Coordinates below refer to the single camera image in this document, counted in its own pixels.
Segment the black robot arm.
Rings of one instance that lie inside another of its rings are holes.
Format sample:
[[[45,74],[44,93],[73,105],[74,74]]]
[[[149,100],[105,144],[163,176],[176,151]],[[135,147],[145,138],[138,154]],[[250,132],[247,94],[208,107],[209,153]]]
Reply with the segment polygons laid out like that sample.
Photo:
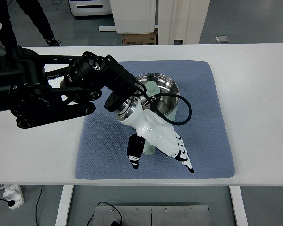
[[[10,110],[23,129],[92,114],[102,88],[113,112],[133,97],[135,77],[112,56],[40,55],[23,47],[0,57],[0,111]]]

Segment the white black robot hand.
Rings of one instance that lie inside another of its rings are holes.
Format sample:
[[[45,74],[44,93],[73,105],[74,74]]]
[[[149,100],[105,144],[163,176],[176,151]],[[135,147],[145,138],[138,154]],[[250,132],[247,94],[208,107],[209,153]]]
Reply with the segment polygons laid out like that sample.
[[[174,127],[149,109],[143,109],[137,98],[128,99],[115,111],[116,119],[131,126],[136,133],[129,137],[127,156],[134,169],[139,167],[145,141],[163,154],[173,157],[194,173],[188,152]]]

